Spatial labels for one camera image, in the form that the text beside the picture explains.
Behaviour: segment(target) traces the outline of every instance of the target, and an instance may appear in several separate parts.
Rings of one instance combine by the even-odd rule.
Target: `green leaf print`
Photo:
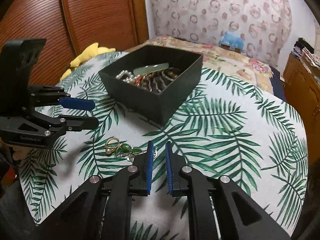
[[[98,101],[99,96],[107,93],[104,86],[101,86],[101,84],[103,85],[98,74],[90,76],[88,79],[84,81],[84,83],[81,83],[78,86],[81,89],[81,91],[77,93],[76,98],[93,100],[95,102]],[[80,116],[93,116],[93,111],[69,109],[68,114]]]
[[[57,106],[50,106],[47,115],[50,117],[58,117],[60,114],[62,114],[63,107],[61,105]]]
[[[76,68],[70,75],[66,76],[58,86],[65,89],[65,92],[69,92],[72,88],[76,87],[83,78],[86,76],[86,72],[90,70],[94,65],[84,63]]]
[[[213,99],[209,101],[206,97],[199,100],[197,103],[190,105],[188,101],[184,102],[175,112],[175,119],[180,119],[184,122],[181,129],[184,129],[190,124],[191,129],[197,129],[197,135],[202,130],[204,135],[215,133],[215,129],[233,130],[236,126],[244,124],[242,119],[246,119],[240,111],[240,106],[226,100]]]
[[[262,100],[262,90],[257,86],[248,83],[244,90],[246,90],[246,95],[250,95],[250,98],[254,97],[256,100]]]
[[[268,212],[268,207],[270,206],[270,204],[268,204],[268,205],[266,205],[264,208],[263,208],[263,210],[265,211],[265,212],[267,212],[268,214],[269,214],[269,216],[271,216],[272,214],[273,214],[273,211],[272,212]]]
[[[261,109],[261,117],[265,118],[268,124],[276,127],[282,132],[293,132],[293,124],[289,123],[288,119],[285,119],[284,112],[280,109],[279,105],[275,105],[275,101],[269,102],[269,99],[258,100],[255,102],[258,104],[257,110]]]
[[[226,86],[226,90],[231,89],[232,95],[236,94],[239,96],[240,94],[244,95],[244,85],[248,83],[242,81],[236,77],[225,75],[222,72],[219,72],[214,69],[208,69],[203,67],[201,75],[207,75],[205,80],[211,79],[211,82],[216,81],[216,85],[221,83],[221,86]]]
[[[103,135],[94,135],[93,139],[84,142],[87,146],[80,150],[83,153],[82,157],[77,163],[82,163],[79,170],[79,175],[84,174],[84,180],[88,177],[97,174],[100,177],[108,177],[115,175],[120,169],[128,166],[126,158],[106,156],[106,141],[109,138],[102,139]]]
[[[215,150],[213,154],[214,159],[198,159],[196,162],[190,162],[190,164],[212,173],[212,177],[228,175],[250,196],[250,186],[258,190],[254,177],[261,178],[258,170],[260,165],[257,159],[262,159],[262,156],[253,148],[260,145],[249,140],[252,134],[242,132],[242,128],[224,130],[222,135],[209,135],[211,138],[218,140],[205,145],[207,149],[218,150]]]
[[[307,144],[305,140],[300,140],[293,133],[273,134],[274,139],[270,136],[272,146],[269,146],[273,156],[269,156],[275,164],[261,170],[270,170],[276,168],[278,176],[287,176],[290,170],[298,170],[303,176],[307,175],[308,155]]]
[[[39,113],[42,113],[42,111],[44,110],[44,106],[35,107],[35,110]]]
[[[57,174],[53,167],[62,160],[62,153],[66,152],[65,142],[65,138],[60,137],[51,150],[32,149],[21,164],[21,183],[25,187],[23,193],[28,205],[34,206],[33,219],[37,224],[47,214],[47,209],[53,208],[52,200],[56,199],[55,189],[58,189],[55,182]]]
[[[284,104],[284,112],[287,113],[289,111],[290,118],[294,119],[296,122],[300,123],[304,127],[303,121],[300,115],[298,114],[297,110],[295,110],[293,106],[289,105],[284,101],[282,101],[281,104]]]
[[[109,66],[111,63],[115,62],[117,59],[122,57],[122,51],[117,52],[107,52],[96,56],[96,59],[98,61],[104,61],[105,64],[102,66],[101,69],[105,68],[106,66]]]
[[[69,195],[68,196],[64,195],[64,200],[66,200],[67,197],[71,195],[71,193],[72,193],[72,185],[70,185]]]
[[[148,227],[144,227],[143,223],[137,231],[137,221],[135,221],[134,225],[130,230],[130,240],[155,240],[158,235],[158,228],[156,231],[151,234],[151,229],[155,230],[153,224],[149,225]]]
[[[282,205],[276,221],[281,220],[281,226],[295,226],[300,216],[303,205],[304,195],[306,193],[306,179],[302,179],[302,173],[297,171],[291,175],[288,173],[286,178],[272,175],[274,178],[284,182],[279,194],[283,194],[277,206]]]
[[[124,107],[115,101],[109,95],[103,95],[100,101],[96,102],[96,107],[93,111],[94,116],[99,120],[99,126],[89,131],[87,134],[92,134],[91,138],[95,135],[100,136],[105,133],[105,130],[110,130],[113,121],[118,125],[119,123],[119,114],[125,116]]]

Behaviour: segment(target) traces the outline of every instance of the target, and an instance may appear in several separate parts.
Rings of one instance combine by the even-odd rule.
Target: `table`
[[[100,123],[92,131],[68,132],[52,150],[33,149],[21,162],[21,185],[35,223],[89,176],[111,176],[130,165],[105,155],[105,141],[115,136],[131,146],[146,148],[153,140],[158,147],[151,195],[133,197],[131,239],[188,239],[186,199],[168,195],[167,140],[205,175],[230,176],[291,235],[308,173],[306,134],[293,107],[252,84],[203,68],[200,83],[161,127],[108,96],[98,71],[124,54],[98,55],[58,84],[73,97],[94,100],[93,111],[38,109],[53,117],[95,116]]]

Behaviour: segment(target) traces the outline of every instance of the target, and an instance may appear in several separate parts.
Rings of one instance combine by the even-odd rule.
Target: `wooden wardrobe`
[[[90,44],[125,50],[148,39],[144,0],[13,0],[0,21],[7,40],[46,38],[30,82],[55,85]]]
[[[320,158],[320,85],[313,75],[320,72],[310,67],[313,74],[308,73],[300,60],[290,54],[284,70],[284,92],[287,101],[300,114],[307,135],[308,162],[312,164]]]

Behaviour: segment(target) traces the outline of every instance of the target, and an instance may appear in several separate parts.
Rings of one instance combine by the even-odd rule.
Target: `plush toy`
[[[73,61],[71,61],[70,68],[67,69],[66,72],[62,75],[62,77],[60,78],[60,81],[64,79],[66,76],[71,74],[72,68],[76,69],[77,67],[79,67],[81,63],[84,63],[99,54],[116,51],[115,48],[112,48],[112,49],[109,49],[106,47],[98,48],[98,46],[99,46],[99,43],[97,42],[95,42],[94,44],[91,44],[78,57],[76,57]]]

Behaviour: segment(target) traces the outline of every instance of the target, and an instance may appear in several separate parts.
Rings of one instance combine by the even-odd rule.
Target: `gold ring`
[[[108,144],[111,141],[116,141],[116,146],[109,146]],[[106,140],[106,155],[111,155],[120,145],[120,141],[117,137],[110,137],[108,140]]]

